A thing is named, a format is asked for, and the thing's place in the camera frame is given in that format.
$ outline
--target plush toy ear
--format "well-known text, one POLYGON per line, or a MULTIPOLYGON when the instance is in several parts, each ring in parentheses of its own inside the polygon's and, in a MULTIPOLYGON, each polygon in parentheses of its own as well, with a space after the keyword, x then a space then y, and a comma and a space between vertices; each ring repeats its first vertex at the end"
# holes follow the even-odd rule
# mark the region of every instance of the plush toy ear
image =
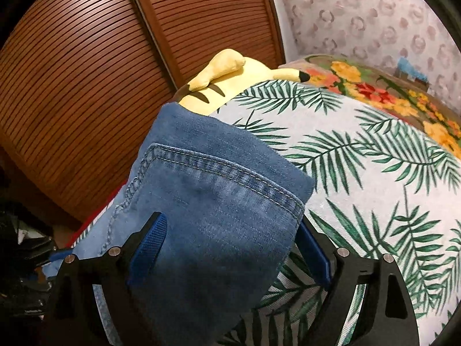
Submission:
POLYGON ((225 49, 214 56, 208 65, 189 84, 191 92, 204 89, 211 80, 243 68, 245 58, 236 50, 225 49))
POLYGON ((272 79, 292 80, 293 82, 307 82, 311 79, 308 73, 296 69, 282 68, 271 70, 272 79))

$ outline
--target black stripe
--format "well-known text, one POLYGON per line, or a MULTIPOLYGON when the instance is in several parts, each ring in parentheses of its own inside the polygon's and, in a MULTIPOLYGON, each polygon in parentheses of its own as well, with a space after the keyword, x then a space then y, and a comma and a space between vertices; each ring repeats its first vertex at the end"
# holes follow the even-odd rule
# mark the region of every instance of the black stripe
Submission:
POLYGON ((201 100, 201 101, 203 101, 203 102, 205 102, 207 104, 210 103, 208 101, 207 97, 204 94, 202 94, 201 92, 195 91, 195 92, 190 93, 189 95, 195 96, 196 98, 198 98, 199 100, 201 100))
POLYGON ((210 83, 208 85, 208 88, 209 89, 212 89, 213 91, 215 91, 216 93, 219 93, 222 97, 226 97, 226 95, 224 94, 223 90, 220 89, 217 85, 213 84, 213 83, 210 83))
POLYGON ((308 73, 305 73, 304 71, 299 72, 299 81, 301 83, 307 82, 309 79, 311 79, 311 76, 308 73))
POLYGON ((189 94, 189 92, 189 85, 185 84, 178 91, 176 91, 172 101, 176 101, 177 103, 179 103, 185 96, 189 94))

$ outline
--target red fabric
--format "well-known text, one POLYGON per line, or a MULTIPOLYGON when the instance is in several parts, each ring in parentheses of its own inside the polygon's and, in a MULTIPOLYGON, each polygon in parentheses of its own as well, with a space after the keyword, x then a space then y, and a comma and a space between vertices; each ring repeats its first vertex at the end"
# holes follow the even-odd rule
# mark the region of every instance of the red fabric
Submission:
POLYGON ((379 103, 395 104, 397 98, 383 89, 377 89, 368 83, 357 84, 359 92, 368 100, 377 101, 379 103))
POLYGON ((87 219, 86 221, 82 224, 82 226, 80 226, 80 229, 78 229, 73 235, 72 235, 72 238, 69 240, 69 242, 67 243, 66 245, 66 248, 70 248, 74 242, 77 240, 77 238, 80 236, 80 234, 82 234, 85 229, 88 227, 89 224, 91 224, 91 222, 95 219, 95 217, 97 215, 99 215, 101 213, 101 211, 104 209, 104 207, 106 207, 110 202, 111 200, 118 194, 118 192, 120 191, 120 189, 123 187, 123 185, 126 184, 126 181, 123 182, 116 190, 114 190, 113 192, 111 192, 111 194, 109 195, 107 201, 104 203, 104 205, 100 206, 98 209, 96 209, 87 219))

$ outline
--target floral blanket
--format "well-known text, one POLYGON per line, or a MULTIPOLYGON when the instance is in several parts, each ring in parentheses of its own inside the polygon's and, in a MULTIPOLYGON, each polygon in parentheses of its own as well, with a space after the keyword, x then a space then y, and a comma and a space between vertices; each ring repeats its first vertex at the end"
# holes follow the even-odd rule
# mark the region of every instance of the floral blanket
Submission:
POLYGON ((312 55, 281 67, 310 74, 307 84, 349 96, 424 131, 461 159, 461 118, 415 85, 350 59, 312 55))
MULTIPOLYGON (((214 117, 252 132, 316 179, 306 216, 336 246, 395 256, 421 345, 429 345, 461 294, 456 116, 428 95, 350 63, 330 61, 328 71, 306 61, 299 67, 311 85, 259 83, 214 117)), ((351 338, 364 291, 358 286, 340 345, 351 338)), ((297 346, 324 296, 294 246, 261 303, 218 344, 297 346)))

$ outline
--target metal screw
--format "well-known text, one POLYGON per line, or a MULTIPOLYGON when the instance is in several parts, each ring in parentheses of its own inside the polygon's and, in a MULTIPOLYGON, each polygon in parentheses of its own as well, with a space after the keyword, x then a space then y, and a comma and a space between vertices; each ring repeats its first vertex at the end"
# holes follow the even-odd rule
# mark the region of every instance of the metal screw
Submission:
POLYGON ((394 257, 391 254, 384 254, 383 255, 384 261, 388 263, 393 263, 394 262, 394 257))
POLYGON ((339 256, 342 256, 342 257, 349 256, 349 250, 347 248, 344 248, 344 247, 338 248, 337 253, 338 253, 339 256))
POLYGON ((75 255, 74 254, 70 254, 68 256, 65 257, 64 261, 68 264, 72 263, 73 261, 75 260, 75 255))
POLYGON ((120 247, 111 247, 109 250, 109 255, 110 256, 117 256, 121 252, 120 247))

